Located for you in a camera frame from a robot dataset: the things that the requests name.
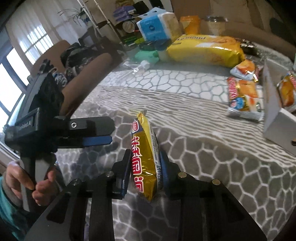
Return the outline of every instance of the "snack wrapper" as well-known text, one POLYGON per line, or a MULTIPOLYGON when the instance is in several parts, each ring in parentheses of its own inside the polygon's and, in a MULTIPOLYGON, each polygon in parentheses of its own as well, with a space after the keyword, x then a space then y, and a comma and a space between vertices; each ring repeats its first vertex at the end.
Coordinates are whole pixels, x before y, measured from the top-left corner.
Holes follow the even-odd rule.
POLYGON ((256 76, 256 66, 251 60, 244 60, 234 68, 230 70, 230 74, 243 80, 258 81, 258 76, 256 76))
POLYGON ((183 16, 180 18, 185 34, 200 33, 200 18, 198 16, 183 16))
POLYGON ((162 188, 162 170, 155 133, 143 112, 135 118, 131 130, 133 179, 148 201, 162 188))
POLYGON ((235 77, 229 77, 227 82, 229 90, 228 115, 261 121, 264 112, 261 109, 255 83, 235 77))
POLYGON ((281 97, 283 107, 293 112, 296 110, 296 76, 292 72, 288 74, 277 84, 277 89, 281 97))
POLYGON ((258 56, 258 49, 257 47, 249 40, 235 38, 236 41, 240 42, 240 46, 245 54, 258 56))
POLYGON ((233 68, 245 60, 234 38, 202 34, 182 35, 167 48, 175 61, 222 65, 233 68))

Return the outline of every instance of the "yellow bag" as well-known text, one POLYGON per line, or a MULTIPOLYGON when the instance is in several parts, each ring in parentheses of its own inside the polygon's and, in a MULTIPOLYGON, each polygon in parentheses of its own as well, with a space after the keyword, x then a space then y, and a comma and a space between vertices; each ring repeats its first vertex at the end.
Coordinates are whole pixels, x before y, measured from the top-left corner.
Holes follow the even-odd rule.
POLYGON ((167 52, 175 61, 222 65, 233 68, 245 60, 240 43, 232 37, 182 35, 167 52))

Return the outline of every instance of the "chair backrest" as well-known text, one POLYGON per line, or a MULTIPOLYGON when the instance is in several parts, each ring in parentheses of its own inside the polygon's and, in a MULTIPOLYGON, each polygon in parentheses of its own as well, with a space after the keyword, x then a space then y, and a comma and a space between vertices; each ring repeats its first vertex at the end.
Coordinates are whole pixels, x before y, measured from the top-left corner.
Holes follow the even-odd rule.
POLYGON ((31 76, 37 75, 40 69, 40 65, 45 59, 49 59, 50 63, 53 64, 54 67, 57 67, 59 72, 63 73, 65 71, 65 67, 61 62, 60 56, 61 56, 61 53, 63 53, 69 47, 70 47, 70 44, 66 40, 62 40, 54 44, 44 54, 42 54, 39 59, 36 60, 36 62, 34 63, 30 71, 31 76))

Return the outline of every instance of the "white curtain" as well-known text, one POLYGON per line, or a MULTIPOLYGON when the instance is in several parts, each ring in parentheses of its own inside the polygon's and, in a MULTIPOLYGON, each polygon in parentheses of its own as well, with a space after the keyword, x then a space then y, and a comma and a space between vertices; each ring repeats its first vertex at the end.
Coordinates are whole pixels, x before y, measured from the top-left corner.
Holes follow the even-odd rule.
POLYGON ((87 27, 81 20, 73 20, 73 11, 78 9, 77 0, 26 0, 6 24, 12 45, 28 69, 34 62, 60 40, 70 44, 77 42, 87 27))

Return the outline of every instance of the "teal sleeve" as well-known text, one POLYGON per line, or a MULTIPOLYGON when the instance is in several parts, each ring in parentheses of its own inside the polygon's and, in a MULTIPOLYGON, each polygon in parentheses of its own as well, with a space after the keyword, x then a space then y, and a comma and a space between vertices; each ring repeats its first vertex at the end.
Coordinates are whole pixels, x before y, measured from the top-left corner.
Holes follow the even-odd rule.
POLYGON ((0 217, 12 234, 22 241, 30 228, 29 223, 32 222, 32 217, 29 212, 10 202, 3 190, 2 181, 2 177, 0 177, 0 217))

